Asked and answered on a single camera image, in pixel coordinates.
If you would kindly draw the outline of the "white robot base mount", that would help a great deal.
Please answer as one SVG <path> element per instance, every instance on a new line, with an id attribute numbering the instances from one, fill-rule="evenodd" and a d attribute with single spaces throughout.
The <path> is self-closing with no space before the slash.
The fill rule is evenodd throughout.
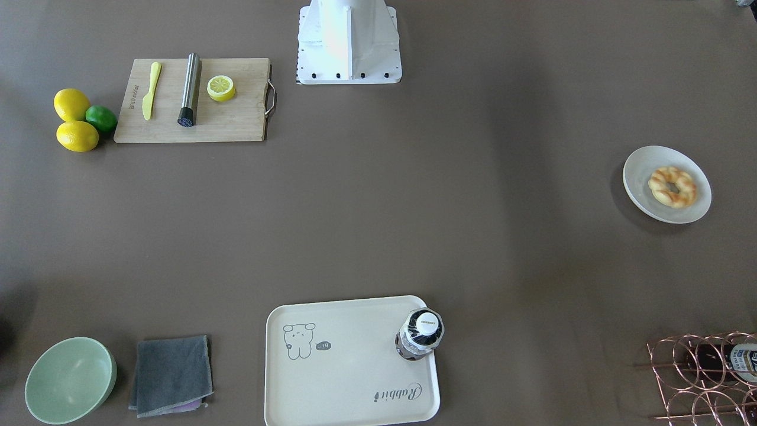
<path id="1" fill-rule="evenodd" d="M 312 1 L 299 10 L 300 85 L 378 85 L 403 76 L 396 9 L 384 1 Z"/>

